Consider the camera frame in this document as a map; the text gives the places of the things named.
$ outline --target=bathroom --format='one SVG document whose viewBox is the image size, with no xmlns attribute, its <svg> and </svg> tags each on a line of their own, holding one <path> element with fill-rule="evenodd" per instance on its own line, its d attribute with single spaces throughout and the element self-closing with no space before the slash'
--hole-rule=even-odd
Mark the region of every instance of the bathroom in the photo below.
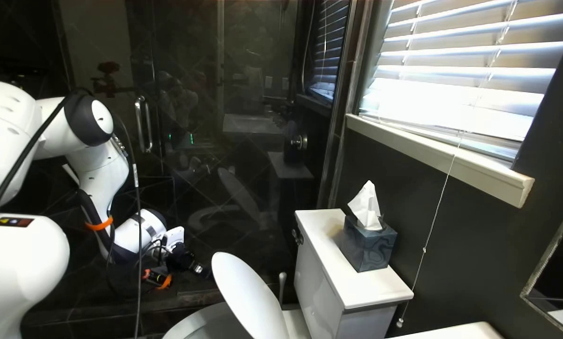
<svg viewBox="0 0 563 339">
<path fill-rule="evenodd" d="M 313 81 L 324 1 L 347 7 L 332 94 L 317 92 Z M 390 265 L 415 291 L 379 337 L 473 322 L 503 337 L 563 337 L 563 325 L 529 297 L 563 229 L 563 54 L 548 62 L 558 67 L 543 90 L 550 96 L 516 156 L 499 161 L 524 186 L 505 194 L 497 186 L 512 180 L 501 180 L 503 173 L 471 175 L 447 152 L 420 156 L 428 150 L 377 137 L 347 114 L 366 90 L 356 65 L 371 62 L 371 35 L 384 33 L 375 22 L 390 20 L 383 13 L 400 3 L 418 1 L 2 0 L 0 81 L 36 97 L 93 90 L 136 158 L 142 205 L 185 226 L 206 265 L 215 250 L 236 252 L 277 293 L 279 271 L 296 265 L 294 210 L 343 207 L 371 180 L 384 220 L 400 233 Z M 550 13 L 563 11 L 563 0 L 556 3 Z M 281 182 L 275 160 L 302 175 Z M 132 216 L 136 199 L 126 182 L 113 201 L 115 218 Z M 23 337 L 162 337 L 223 301 L 207 271 L 181 271 L 166 290 L 145 284 L 136 333 L 136 267 L 100 258 L 59 160 L 34 161 L 4 210 L 51 216 L 72 246 L 64 278 L 27 312 Z"/>
</svg>

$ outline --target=toilet seat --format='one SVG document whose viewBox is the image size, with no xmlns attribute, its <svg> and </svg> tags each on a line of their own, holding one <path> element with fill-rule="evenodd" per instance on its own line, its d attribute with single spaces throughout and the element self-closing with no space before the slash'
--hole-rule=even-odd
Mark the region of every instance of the toilet seat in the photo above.
<svg viewBox="0 0 563 339">
<path fill-rule="evenodd" d="M 243 259 L 228 252 L 217 252 L 211 259 L 213 274 L 226 303 L 206 307 L 179 323 L 175 323 L 164 339 L 185 337 L 256 337 L 256 339 L 287 339 L 287 316 L 281 303 L 260 274 Z M 232 325 L 232 312 L 245 327 Z"/>
</svg>

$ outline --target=window sill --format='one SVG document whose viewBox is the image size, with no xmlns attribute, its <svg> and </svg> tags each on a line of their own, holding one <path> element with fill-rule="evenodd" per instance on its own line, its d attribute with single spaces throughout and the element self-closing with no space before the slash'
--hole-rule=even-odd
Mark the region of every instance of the window sill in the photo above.
<svg viewBox="0 0 563 339">
<path fill-rule="evenodd" d="M 465 184 L 471 184 L 518 209 L 526 203 L 535 182 L 533 177 L 516 173 L 486 156 L 420 137 L 379 120 L 347 114 L 347 128 L 415 160 L 420 160 L 443 173 L 450 173 Z"/>
</svg>

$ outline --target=toilet tank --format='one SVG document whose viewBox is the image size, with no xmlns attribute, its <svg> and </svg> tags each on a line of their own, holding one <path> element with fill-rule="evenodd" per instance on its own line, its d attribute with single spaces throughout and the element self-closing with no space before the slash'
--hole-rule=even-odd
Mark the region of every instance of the toilet tank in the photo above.
<svg viewBox="0 0 563 339">
<path fill-rule="evenodd" d="M 311 337 L 384 337 L 396 305 L 413 290 L 388 265 L 358 273 L 335 239 L 343 229 L 341 209 L 296 210 L 302 242 L 296 291 Z"/>
</svg>

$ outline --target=window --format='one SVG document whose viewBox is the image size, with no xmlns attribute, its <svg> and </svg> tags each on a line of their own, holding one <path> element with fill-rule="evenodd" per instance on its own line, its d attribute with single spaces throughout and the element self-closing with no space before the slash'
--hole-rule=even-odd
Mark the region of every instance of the window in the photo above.
<svg viewBox="0 0 563 339">
<path fill-rule="evenodd" d="M 394 0 L 379 20 L 360 114 L 512 161 L 563 56 L 563 0 Z"/>
<path fill-rule="evenodd" d="M 313 79 L 309 90 L 326 99 L 335 96 L 349 7 L 349 0 L 319 0 L 315 7 Z"/>
</svg>

